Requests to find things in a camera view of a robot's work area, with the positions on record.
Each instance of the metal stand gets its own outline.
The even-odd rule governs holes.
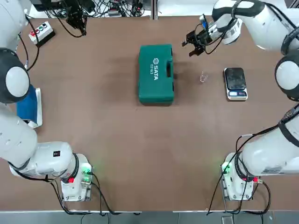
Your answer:
[[[151,20],[158,20],[157,0],[151,0],[151,12],[149,18]]]

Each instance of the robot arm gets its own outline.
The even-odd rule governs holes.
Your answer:
[[[222,35],[222,43],[235,42],[241,33],[242,22],[258,47],[266,50],[281,50],[286,35],[294,30],[289,21],[279,16],[279,11],[272,8],[269,3],[243,0],[237,5],[236,2],[235,0],[217,1],[212,12],[213,22],[204,27],[199,34],[195,34],[195,30],[187,34],[183,46],[188,43],[195,46],[190,56],[201,54],[206,45]],[[291,18],[291,23],[299,22],[299,17],[294,16],[298,13],[297,9],[286,9],[284,13]],[[299,48],[299,38],[291,41],[288,50],[297,48]]]
[[[285,55],[276,65],[275,79],[289,99],[299,101],[299,28],[295,26],[299,22],[298,12],[286,8],[282,12],[258,0],[218,0],[212,12],[214,21],[208,25],[204,16],[200,17],[203,30],[187,34],[183,46],[195,46],[189,54],[192,56],[200,55],[207,45],[220,38],[222,43],[231,44],[239,37],[243,22],[258,47]],[[229,165],[229,171],[224,174],[223,184],[230,200],[242,200],[244,194],[250,198],[254,176],[299,173],[298,108],[293,108],[291,120],[280,122],[271,132],[247,143],[238,155],[240,160],[232,159],[234,153],[227,156],[222,168]]]
[[[8,161],[14,175],[51,175],[61,180],[65,201],[90,199],[92,167],[82,154],[74,154],[66,142],[37,143],[36,132],[7,106],[23,100],[30,79],[11,41],[25,26],[18,0],[0,0],[0,158]]]

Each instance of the black cable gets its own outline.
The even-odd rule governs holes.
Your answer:
[[[276,7],[275,5],[271,4],[271,3],[268,3],[268,2],[264,2],[265,5],[267,5],[270,9],[271,8],[274,8],[276,9],[283,17],[284,19],[293,27],[293,28],[296,28],[296,25],[278,8]]]
[[[95,179],[97,180],[97,182],[99,182],[98,177],[97,177],[94,173],[93,173],[92,175],[95,177]],[[104,195],[103,195],[103,193],[102,193],[100,187],[97,186],[97,185],[96,185],[95,183],[93,183],[93,182],[92,182],[92,185],[94,185],[94,186],[98,189],[98,191],[99,191],[99,193],[100,193],[100,197],[103,198],[104,203],[105,203],[105,205],[106,205],[108,211],[109,211],[112,215],[119,215],[119,214],[121,214],[120,212],[114,212],[114,211],[112,211],[111,208],[109,207],[109,205],[108,205],[108,203],[107,203],[107,200],[106,200],[106,198],[104,197]]]
[[[34,18],[34,17],[30,16],[30,15],[27,15],[27,14],[25,14],[25,15],[28,16],[31,19],[36,19],[36,18]]]
[[[258,185],[259,185],[259,184],[257,184],[256,187],[253,189],[253,192],[252,192],[252,194],[251,194],[251,197],[248,199],[248,201],[251,200],[251,199],[253,198],[254,194],[256,193],[256,190],[257,190]]]
[[[238,215],[241,212],[241,208],[242,208],[242,203],[243,203],[243,198],[244,198],[246,186],[247,186],[247,181],[245,181],[245,187],[244,187],[244,191],[243,191],[243,194],[242,194],[242,198],[241,198],[239,207],[236,210],[232,211],[232,212],[228,211],[228,213],[233,214],[233,215]]]
[[[266,187],[268,191],[268,203],[266,208],[263,211],[245,211],[246,213],[253,214],[253,215],[264,215],[268,212],[271,205],[271,191],[269,186],[265,183],[265,181],[263,181],[262,184]]]
[[[86,216],[87,214],[85,214],[85,215],[83,215],[82,217],[81,217],[81,220],[80,220],[80,223],[82,224],[82,220],[83,220],[83,218]]]
[[[28,51],[27,51],[27,48],[26,48],[26,45],[25,45],[23,39],[21,38],[21,35],[18,34],[18,36],[19,36],[19,38],[20,38],[20,40],[21,40],[21,42],[23,44],[23,47],[25,49],[25,54],[26,54],[26,63],[25,63],[25,65],[26,65],[26,69],[27,69],[28,68],[28,63],[29,63]]]
[[[30,18],[28,18],[27,15],[25,15],[25,18],[26,18],[26,20],[28,21],[28,23],[30,24],[31,28],[33,29],[33,32],[34,32],[34,34],[35,34],[35,36],[36,36],[36,44],[38,44],[38,43],[39,43],[39,40],[38,40],[38,36],[37,36],[37,33],[36,33],[36,29],[35,29],[34,26],[32,25],[32,23],[31,23],[31,21],[30,21]],[[37,59],[38,59],[38,56],[39,56],[39,47],[37,46],[36,57],[35,57],[35,59],[34,59],[32,65],[27,69],[27,71],[29,71],[30,69],[32,69],[33,66],[36,64],[36,61],[37,61]]]
[[[210,52],[207,52],[207,51],[206,51],[206,48],[205,48],[205,53],[206,53],[207,55],[210,55],[211,53],[213,53],[213,52],[216,50],[216,48],[219,46],[219,44],[220,44],[221,41],[223,40],[225,34],[226,34],[226,31],[222,34],[222,37],[221,37],[220,41],[219,41],[218,44],[214,47],[213,50],[211,50]]]

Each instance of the cable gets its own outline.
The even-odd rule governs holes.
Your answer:
[[[86,216],[87,214],[85,214],[85,215],[83,215],[82,217],[81,217],[81,220],[80,220],[80,223],[82,224],[82,220],[83,220],[83,218]]]
[[[99,183],[99,179],[98,179],[98,177],[96,176],[96,174],[94,174],[94,173],[92,173],[92,172],[87,173],[87,174],[91,174],[91,175],[93,175],[93,176],[95,177],[95,179],[97,180],[97,183]],[[103,198],[103,200],[104,200],[104,202],[105,202],[105,205],[106,205],[108,211],[109,211],[112,215],[119,215],[119,214],[121,214],[120,212],[114,212],[114,211],[111,210],[111,208],[109,207],[109,205],[108,205],[108,203],[107,203],[107,201],[106,201],[106,198],[104,197],[104,195],[103,195],[103,193],[102,193],[102,191],[101,191],[101,189],[100,189],[100,184],[97,186],[95,183],[92,182],[92,185],[94,185],[94,186],[98,189],[98,191],[99,191],[99,193],[100,193],[100,197]]]
[[[223,40],[223,38],[224,38],[226,32],[227,32],[227,31],[225,31],[225,32],[222,34],[222,37],[221,37],[220,41],[219,41],[218,44],[214,47],[213,50],[211,50],[210,52],[207,52],[207,51],[206,51],[206,48],[205,48],[205,53],[206,53],[207,55],[210,55],[211,53],[213,53],[213,52],[216,50],[216,48],[219,46],[219,44],[220,44],[221,41]]]
[[[268,191],[268,203],[266,208],[263,211],[245,211],[246,213],[253,214],[253,215],[264,215],[268,212],[271,205],[271,191],[269,186],[265,183],[265,181],[263,181],[262,184],[266,187]]]
[[[114,212],[114,211],[112,211],[111,208],[109,207],[109,205],[108,205],[108,203],[107,203],[107,201],[106,201],[106,198],[104,197],[104,195],[103,195],[101,189],[100,189],[95,183],[93,183],[93,182],[92,182],[92,185],[94,185],[94,186],[98,189],[98,191],[99,191],[99,193],[100,193],[100,197],[103,198],[103,200],[104,200],[104,202],[105,202],[105,205],[106,205],[108,211],[109,211],[112,215],[119,215],[119,214],[121,214],[120,212]]]
[[[21,42],[22,42],[22,44],[23,44],[23,47],[24,47],[24,49],[25,49],[25,53],[26,53],[26,63],[25,63],[25,65],[24,65],[24,67],[25,67],[25,69],[27,70],[27,68],[28,68],[28,63],[29,63],[29,59],[28,59],[28,51],[27,51],[27,48],[26,48],[26,45],[25,45],[23,39],[21,38],[21,35],[18,34],[18,36],[19,36],[19,39],[21,40]]]
[[[38,36],[37,36],[37,33],[36,33],[36,29],[35,29],[34,26],[32,25],[32,23],[31,23],[31,21],[30,21],[30,18],[28,18],[27,15],[25,15],[25,18],[26,18],[26,20],[28,21],[28,23],[30,24],[31,28],[33,29],[33,32],[34,32],[34,34],[35,34],[35,36],[36,36],[36,44],[38,45],[39,40],[38,40]],[[38,56],[39,56],[39,47],[38,47],[38,46],[36,46],[36,47],[37,47],[36,57],[35,57],[35,59],[34,59],[32,65],[27,69],[27,71],[29,71],[30,69],[33,68],[33,66],[36,64],[36,61],[37,61],[37,59],[38,59]]]

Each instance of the table surface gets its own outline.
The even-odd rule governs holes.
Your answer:
[[[32,20],[37,26],[43,20]],[[87,36],[73,38],[56,20],[57,35],[40,48],[29,75],[42,90],[43,126],[39,142],[66,141],[95,166],[113,210],[205,210],[220,175],[219,165],[235,150],[238,136],[276,124],[293,102],[277,87],[279,52],[256,47],[245,26],[239,40],[221,44],[211,55],[189,57],[181,47],[197,17],[90,19]],[[24,29],[32,62],[36,48]],[[138,53],[141,45],[173,46],[175,101],[168,107],[138,102]],[[18,55],[25,60],[22,46]],[[222,71],[242,67],[246,102],[226,100]],[[206,83],[199,80],[208,74]],[[49,184],[13,176],[0,161],[0,210],[61,210]],[[272,210],[298,210],[296,175],[264,178]],[[262,210],[263,187],[243,209]],[[70,208],[99,210],[99,197]],[[212,206],[223,210],[220,187]]]

